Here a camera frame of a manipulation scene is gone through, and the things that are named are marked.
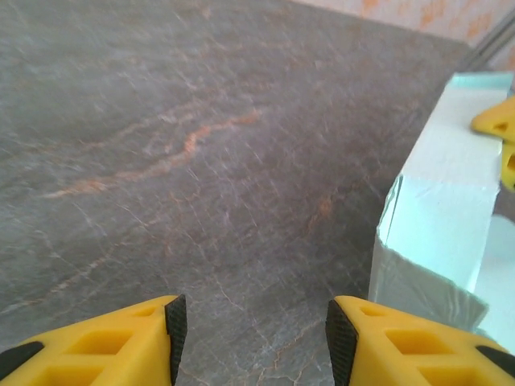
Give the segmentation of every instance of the rectangular hole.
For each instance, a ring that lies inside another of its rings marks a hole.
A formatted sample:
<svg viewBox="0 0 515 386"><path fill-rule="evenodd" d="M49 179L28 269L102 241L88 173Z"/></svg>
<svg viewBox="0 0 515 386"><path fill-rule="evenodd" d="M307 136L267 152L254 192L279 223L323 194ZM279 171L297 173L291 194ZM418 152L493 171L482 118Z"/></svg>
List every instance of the rectangular hole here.
<svg viewBox="0 0 515 386"><path fill-rule="evenodd" d="M435 335L422 330L389 330L386 336L403 355L451 354Z"/></svg>
<svg viewBox="0 0 515 386"><path fill-rule="evenodd" d="M84 335L73 346L68 354L115 355L127 343L130 331L93 331Z"/></svg>
<svg viewBox="0 0 515 386"><path fill-rule="evenodd" d="M474 368L419 368L431 386L495 386Z"/></svg>
<svg viewBox="0 0 515 386"><path fill-rule="evenodd" d="M146 308L133 314L133 316L151 316L155 311L155 307Z"/></svg>
<svg viewBox="0 0 515 386"><path fill-rule="evenodd" d="M502 122L498 125L494 125L493 128L504 133L508 129L508 122Z"/></svg>
<svg viewBox="0 0 515 386"><path fill-rule="evenodd" d="M508 160L508 169L515 171L515 154L512 154Z"/></svg>
<svg viewBox="0 0 515 386"><path fill-rule="evenodd" d="M99 367L55 366L35 378L30 386L89 386L104 370Z"/></svg>
<svg viewBox="0 0 515 386"><path fill-rule="evenodd" d="M361 307L361 312L367 316L385 316L383 312L375 310L372 307Z"/></svg>

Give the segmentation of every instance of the background wall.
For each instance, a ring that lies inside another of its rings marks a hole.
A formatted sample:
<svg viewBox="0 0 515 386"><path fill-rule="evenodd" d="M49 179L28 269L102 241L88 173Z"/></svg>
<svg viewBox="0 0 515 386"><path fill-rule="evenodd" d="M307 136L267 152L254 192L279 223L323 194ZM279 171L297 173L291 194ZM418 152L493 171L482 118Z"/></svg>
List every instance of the background wall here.
<svg viewBox="0 0 515 386"><path fill-rule="evenodd" d="M515 0L296 0L445 38L478 43ZM515 42L494 60L515 70Z"/></svg>

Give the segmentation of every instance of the yellow clamp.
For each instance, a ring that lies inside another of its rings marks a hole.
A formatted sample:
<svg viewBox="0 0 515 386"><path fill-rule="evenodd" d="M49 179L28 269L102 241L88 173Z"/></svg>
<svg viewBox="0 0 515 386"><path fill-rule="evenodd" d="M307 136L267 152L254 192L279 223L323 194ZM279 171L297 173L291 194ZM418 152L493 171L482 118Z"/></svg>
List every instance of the yellow clamp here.
<svg viewBox="0 0 515 386"><path fill-rule="evenodd" d="M504 139L501 182L508 190L515 191L515 96L482 112L472 120L471 127L479 133Z"/></svg>

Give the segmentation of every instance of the black rubber pad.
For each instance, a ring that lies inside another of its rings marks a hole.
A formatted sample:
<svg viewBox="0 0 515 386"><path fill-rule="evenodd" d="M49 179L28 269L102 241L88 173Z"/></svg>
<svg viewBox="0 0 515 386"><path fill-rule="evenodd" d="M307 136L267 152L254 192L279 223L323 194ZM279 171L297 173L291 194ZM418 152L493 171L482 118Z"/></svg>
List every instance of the black rubber pad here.
<svg viewBox="0 0 515 386"><path fill-rule="evenodd" d="M6 378L43 348L44 345L41 342L29 342L0 352L0 380Z"/></svg>
<svg viewBox="0 0 515 386"><path fill-rule="evenodd" d="M515 356L488 346L476 349L515 379Z"/></svg>
<svg viewBox="0 0 515 386"><path fill-rule="evenodd" d="M358 336L356 329L335 300L329 302L325 335L328 340L335 386L348 386Z"/></svg>
<svg viewBox="0 0 515 386"><path fill-rule="evenodd" d="M175 384L179 373L180 359L183 355L184 342L187 334L186 297L180 295L174 301L164 306L167 333L170 335L170 377Z"/></svg>

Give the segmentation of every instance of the yellow plastic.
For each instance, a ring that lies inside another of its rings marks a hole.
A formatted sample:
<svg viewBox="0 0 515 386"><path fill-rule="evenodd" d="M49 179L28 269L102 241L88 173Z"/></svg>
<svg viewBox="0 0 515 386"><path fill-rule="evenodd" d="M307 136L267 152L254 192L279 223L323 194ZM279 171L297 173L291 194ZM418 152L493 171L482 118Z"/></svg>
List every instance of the yellow plastic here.
<svg viewBox="0 0 515 386"><path fill-rule="evenodd" d="M350 386L515 386L476 346L489 339L362 299L336 302L357 331Z"/></svg>
<svg viewBox="0 0 515 386"><path fill-rule="evenodd" d="M45 348L0 386L170 386L164 296L36 335Z"/></svg>
<svg viewBox="0 0 515 386"><path fill-rule="evenodd" d="M515 191L515 143L512 142L502 146L501 181L506 189Z"/></svg>
<svg viewBox="0 0 515 386"><path fill-rule="evenodd" d="M515 142L515 96L475 117L472 129Z"/></svg>

